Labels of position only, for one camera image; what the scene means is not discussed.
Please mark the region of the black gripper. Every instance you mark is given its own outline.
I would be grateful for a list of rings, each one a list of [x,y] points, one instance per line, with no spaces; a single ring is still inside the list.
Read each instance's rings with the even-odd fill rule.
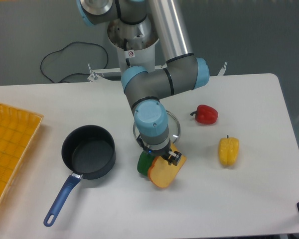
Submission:
[[[137,137],[136,141],[146,154],[151,154],[155,157],[161,156],[166,159],[169,165],[177,166],[181,161],[182,153],[171,150],[171,141],[169,137],[162,143],[156,145],[144,142],[140,135]]]

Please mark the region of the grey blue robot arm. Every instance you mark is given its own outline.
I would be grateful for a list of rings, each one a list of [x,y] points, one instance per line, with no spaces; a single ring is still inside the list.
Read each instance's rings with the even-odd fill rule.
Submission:
[[[194,56],[176,0],[79,0],[87,25],[108,22],[108,38],[123,51],[121,83],[148,154],[178,165],[160,100],[206,85],[209,69]]]

